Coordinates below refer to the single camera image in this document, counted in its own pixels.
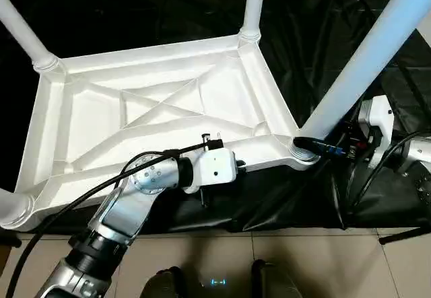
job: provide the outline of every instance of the tiled floor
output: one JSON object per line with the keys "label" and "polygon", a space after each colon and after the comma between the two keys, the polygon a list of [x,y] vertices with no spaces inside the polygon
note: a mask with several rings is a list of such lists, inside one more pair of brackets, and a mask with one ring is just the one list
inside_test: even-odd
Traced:
{"label": "tiled floor", "polygon": [[[404,229],[288,229],[275,232],[192,233],[140,237],[127,252],[106,297],[139,297],[157,271],[180,266],[189,283],[226,279],[225,289],[193,288],[192,297],[250,297],[254,259],[277,262],[289,270],[304,298],[431,297],[431,236],[378,244],[379,234]],[[33,297],[69,248],[64,237],[46,237],[24,269],[17,298]],[[0,278],[4,297],[22,248],[13,249]]]}

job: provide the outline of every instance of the wire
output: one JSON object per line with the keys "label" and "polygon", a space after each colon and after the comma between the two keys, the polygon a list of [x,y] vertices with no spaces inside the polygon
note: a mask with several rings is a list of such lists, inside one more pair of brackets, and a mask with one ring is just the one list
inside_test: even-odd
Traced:
{"label": "wire", "polygon": [[18,279],[20,278],[20,274],[22,272],[22,269],[24,267],[24,264],[26,263],[26,260],[28,258],[28,256],[30,255],[30,253],[32,252],[32,250],[34,249],[34,246],[39,242],[39,240],[42,238],[42,236],[44,235],[44,233],[46,232],[46,230],[57,220],[59,219],[59,217],[61,217],[62,215],[64,215],[66,212],[74,209],[76,206],[82,204],[83,202],[85,202],[88,198],[90,198],[91,196],[95,195],[96,193],[98,193],[99,191],[103,190],[106,187],[109,187],[110,185],[120,182],[122,179],[127,178],[133,174],[135,174],[136,172],[139,172],[140,170],[143,170],[145,168],[148,168],[156,163],[162,162],[163,160],[166,160],[168,158],[171,158],[173,156],[177,156],[179,154],[182,153],[186,153],[186,152],[190,152],[190,151],[194,151],[197,150],[199,148],[202,148],[206,145],[206,143],[201,143],[201,144],[197,144],[194,146],[189,146],[188,148],[183,148],[181,150],[170,150],[170,151],[166,151],[163,152],[161,156],[159,156],[158,158],[155,158],[149,162],[143,163],[142,165],[139,165],[138,167],[132,168],[130,170],[125,170],[127,168],[127,165],[130,164],[130,161],[127,163],[127,165],[125,166],[125,168],[123,168],[122,172],[109,179],[106,180],[105,182],[101,183],[100,185],[97,185],[96,187],[92,188],[91,190],[87,191],[84,195],[82,195],[81,197],[79,197],[78,199],[72,201],[70,204],[68,204],[66,207],[64,207],[63,209],[61,209],[58,213],[50,216],[46,222],[44,221],[44,224],[41,225],[37,232],[34,234],[33,238],[30,240],[30,242],[28,243],[28,245],[26,246],[26,248],[24,249],[24,251],[22,252],[22,255],[20,256],[20,259],[18,260],[18,263],[16,264],[15,270],[13,271],[11,280],[9,282],[9,286],[7,288],[7,292],[6,292],[6,298],[13,298],[13,294],[15,292],[16,286],[18,284]]}
{"label": "wire", "polygon": [[358,159],[355,162],[355,165],[352,169],[352,173],[350,174],[349,181],[347,183],[347,187],[345,189],[345,200],[348,203],[349,197],[350,197],[350,189],[352,188],[353,180],[355,179],[356,170],[358,170],[358,166],[361,164],[363,160],[368,158],[374,151],[376,150],[376,138],[373,139],[370,146],[362,153],[361,156],[358,157]]}
{"label": "wire", "polygon": [[391,147],[391,149],[386,152],[386,154],[383,156],[382,160],[377,164],[376,168],[371,172],[370,176],[366,180],[364,186],[362,187],[359,194],[356,196],[356,199],[352,205],[352,211],[354,208],[360,203],[361,199],[364,197],[365,193],[368,191],[368,188],[370,187],[371,183],[376,179],[378,173],[382,169],[383,165],[388,161],[388,159],[391,157],[391,155],[402,145],[410,141],[415,136],[419,136],[421,134],[430,134],[431,130],[427,129],[425,131],[415,131],[413,133],[408,134],[405,136],[401,141],[397,142],[394,146]]}

